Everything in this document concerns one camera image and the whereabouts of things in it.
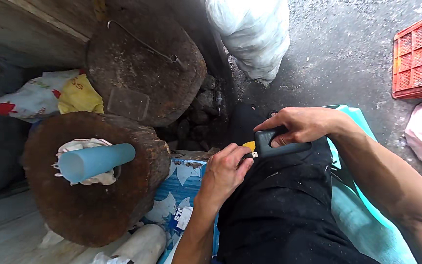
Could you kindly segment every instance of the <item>person's left hand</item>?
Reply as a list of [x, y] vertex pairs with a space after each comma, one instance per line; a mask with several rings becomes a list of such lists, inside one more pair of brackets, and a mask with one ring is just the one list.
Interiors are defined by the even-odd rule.
[[206, 165], [195, 203], [219, 211], [252, 167], [252, 158], [244, 159], [239, 165], [242, 157], [250, 152], [252, 151], [249, 147], [239, 147], [232, 143], [211, 157]]

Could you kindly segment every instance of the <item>metal hook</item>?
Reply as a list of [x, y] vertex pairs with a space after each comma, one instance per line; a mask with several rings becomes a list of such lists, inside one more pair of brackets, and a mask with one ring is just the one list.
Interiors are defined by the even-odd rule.
[[185, 67], [185, 64], [179, 59], [179, 57], [177, 57], [177, 55], [172, 55], [170, 57], [162, 54], [161, 52], [157, 51], [156, 49], [154, 49], [153, 47], [151, 47], [150, 45], [147, 45], [145, 42], [143, 42], [142, 40], [138, 39], [135, 35], [133, 35], [129, 30], [127, 30], [124, 26], [122, 26], [120, 23], [116, 22], [115, 20], [110, 20], [107, 22], [107, 28], [110, 28], [110, 23], [114, 22], [115, 24], [119, 25], [121, 28], [123, 28], [123, 30], [125, 30], [130, 36], [132, 36], [134, 39], [136, 39], [137, 41], [139, 41], [141, 44], [143, 44], [144, 46], [146, 46], [152, 53], [156, 53], [164, 58], [166, 58], [168, 61], [172, 62], [172, 63], [176, 63], [178, 65], [178, 68], [182, 71], [186, 71], [187, 68]]

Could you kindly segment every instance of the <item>black pants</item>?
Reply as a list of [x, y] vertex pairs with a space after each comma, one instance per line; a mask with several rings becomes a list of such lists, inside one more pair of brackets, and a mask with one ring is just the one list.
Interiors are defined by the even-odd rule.
[[[253, 141], [253, 128], [264, 120], [250, 105], [237, 105], [229, 143]], [[355, 249], [331, 215], [330, 164], [325, 137], [305, 152], [255, 159], [220, 210], [218, 261], [378, 263]]]

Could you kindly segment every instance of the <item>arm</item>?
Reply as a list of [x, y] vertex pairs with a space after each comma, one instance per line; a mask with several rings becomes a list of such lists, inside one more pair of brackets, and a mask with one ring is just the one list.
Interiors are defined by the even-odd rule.
[[285, 125], [273, 147], [327, 135], [369, 200], [397, 224], [417, 260], [422, 259], [422, 177], [407, 162], [367, 136], [346, 114], [328, 108], [285, 108], [257, 126]]
[[232, 143], [208, 161], [191, 219], [177, 246], [172, 264], [210, 263], [214, 219], [253, 165], [251, 158], [240, 163], [242, 157], [250, 152], [250, 148]]

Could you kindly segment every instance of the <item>hand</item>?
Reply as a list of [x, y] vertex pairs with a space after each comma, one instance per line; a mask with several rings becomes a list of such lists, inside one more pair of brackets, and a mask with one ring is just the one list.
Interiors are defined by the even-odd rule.
[[195, 204], [205, 203], [207, 208], [219, 211], [224, 202], [243, 182], [245, 174], [253, 165], [253, 159], [241, 161], [245, 154], [252, 152], [248, 147], [230, 144], [216, 153], [208, 161], [201, 188], [196, 195]]
[[272, 147], [280, 147], [289, 143], [314, 141], [337, 132], [340, 126], [352, 123], [354, 122], [348, 115], [331, 108], [286, 107], [256, 126], [254, 130], [260, 131], [284, 125], [289, 132], [275, 137], [271, 142]]

